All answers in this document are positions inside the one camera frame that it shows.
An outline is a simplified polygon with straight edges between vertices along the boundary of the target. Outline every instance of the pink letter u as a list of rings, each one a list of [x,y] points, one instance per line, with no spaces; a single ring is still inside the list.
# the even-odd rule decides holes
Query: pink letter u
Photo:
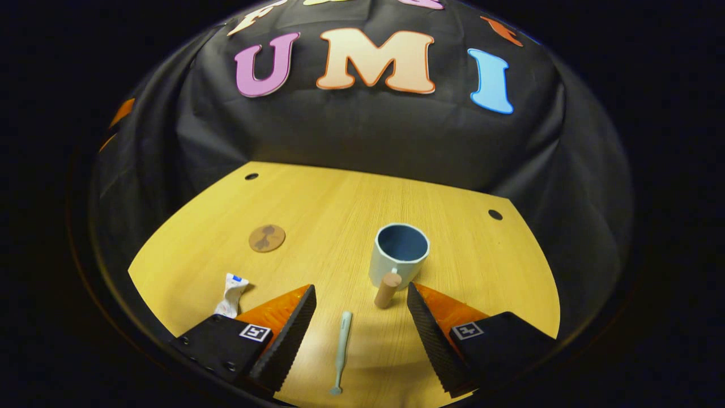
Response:
[[[270,45],[274,48],[274,64],[272,73],[267,79],[254,77],[254,56],[262,49],[261,45],[251,46],[239,52],[236,61],[236,88],[248,98],[263,97],[280,89],[289,76],[290,59],[292,55],[292,41],[299,38],[299,33],[290,33],[279,36]]]

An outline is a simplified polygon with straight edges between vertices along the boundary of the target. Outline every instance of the white mug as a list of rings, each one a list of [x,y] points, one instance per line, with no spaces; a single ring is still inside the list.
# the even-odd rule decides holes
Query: white mug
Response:
[[[375,287],[388,272],[400,275],[398,290],[407,287],[421,271],[431,251],[431,242],[423,231],[409,224],[393,223],[378,230],[373,257],[370,260],[370,281]]]

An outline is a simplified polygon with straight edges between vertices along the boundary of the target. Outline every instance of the table surface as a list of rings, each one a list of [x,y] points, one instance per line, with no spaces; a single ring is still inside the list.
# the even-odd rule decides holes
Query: table surface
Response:
[[[257,173],[256,179],[245,176]],[[496,220],[489,210],[503,215]],[[248,279],[242,311],[314,284],[318,305],[275,398],[302,407],[440,407],[451,399],[428,361],[406,307],[373,305],[373,239],[391,222],[422,229],[431,252],[415,282],[494,315],[512,311],[556,337],[559,298],[546,258],[505,198],[438,184],[309,166],[250,162],[188,202],[138,252],[130,276],[175,336],[222,300],[227,272]],[[264,224],[281,247],[254,252]],[[342,312],[352,312],[343,393],[331,396]]]

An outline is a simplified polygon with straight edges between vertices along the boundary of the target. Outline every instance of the cork coaster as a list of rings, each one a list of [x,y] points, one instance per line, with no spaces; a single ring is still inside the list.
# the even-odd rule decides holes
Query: cork coaster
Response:
[[[282,245],[286,234],[284,229],[276,225],[263,225],[249,236],[249,246],[257,252],[269,252]]]

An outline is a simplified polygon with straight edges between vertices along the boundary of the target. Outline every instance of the wooden cylinder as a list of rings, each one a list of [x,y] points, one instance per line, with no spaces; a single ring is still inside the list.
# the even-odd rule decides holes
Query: wooden cylinder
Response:
[[[398,274],[392,272],[387,273],[380,281],[380,287],[378,288],[378,295],[375,297],[375,306],[380,309],[388,307],[388,303],[393,298],[395,290],[402,282],[402,278]]]

